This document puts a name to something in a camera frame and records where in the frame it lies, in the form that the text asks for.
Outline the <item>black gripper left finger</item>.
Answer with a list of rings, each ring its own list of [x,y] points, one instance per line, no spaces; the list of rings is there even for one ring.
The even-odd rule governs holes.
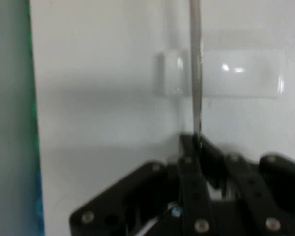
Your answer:
[[[208,236],[212,206],[200,165],[201,142],[180,136],[174,163],[150,161],[108,187],[69,217],[73,236]]]

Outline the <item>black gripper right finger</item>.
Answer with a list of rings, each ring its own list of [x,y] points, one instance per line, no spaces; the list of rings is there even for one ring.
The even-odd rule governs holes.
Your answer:
[[[295,162],[277,153],[258,163],[239,153],[223,154],[201,137],[206,179],[229,200],[209,200],[199,218],[204,236],[295,236]]]

